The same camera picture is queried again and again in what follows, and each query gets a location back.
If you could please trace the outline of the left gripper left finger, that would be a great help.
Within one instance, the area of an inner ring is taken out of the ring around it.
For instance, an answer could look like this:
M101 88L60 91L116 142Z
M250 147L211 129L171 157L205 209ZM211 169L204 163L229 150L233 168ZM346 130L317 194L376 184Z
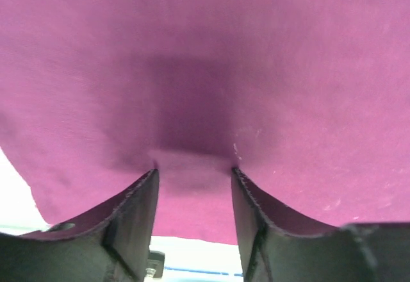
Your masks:
M153 169L47 231L1 234L1 281L143 281L158 191Z

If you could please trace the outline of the purple cloth wrap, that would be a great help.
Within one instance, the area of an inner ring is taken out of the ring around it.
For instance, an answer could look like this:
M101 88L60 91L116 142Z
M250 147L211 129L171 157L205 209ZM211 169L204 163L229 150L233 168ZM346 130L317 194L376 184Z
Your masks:
M230 168L409 219L409 0L1 0L1 148L56 224L154 165L155 233L233 244Z

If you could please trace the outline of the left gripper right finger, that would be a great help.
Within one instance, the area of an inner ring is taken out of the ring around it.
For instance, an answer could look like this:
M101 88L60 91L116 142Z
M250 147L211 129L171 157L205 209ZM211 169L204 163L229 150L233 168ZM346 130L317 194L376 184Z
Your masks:
M409 223L334 227L272 197L239 168L231 190L244 281L409 281Z

